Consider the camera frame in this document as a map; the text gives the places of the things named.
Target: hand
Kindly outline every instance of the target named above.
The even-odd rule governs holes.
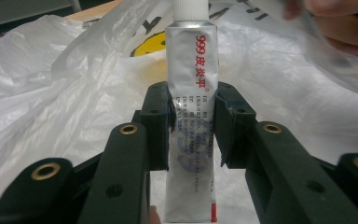
[[[149,207],[149,222],[150,224],[161,224],[157,213],[157,207],[154,205]]]
[[[358,0],[306,0],[327,41],[336,49],[358,55]],[[297,0],[288,0],[283,17],[291,20],[301,12]]]

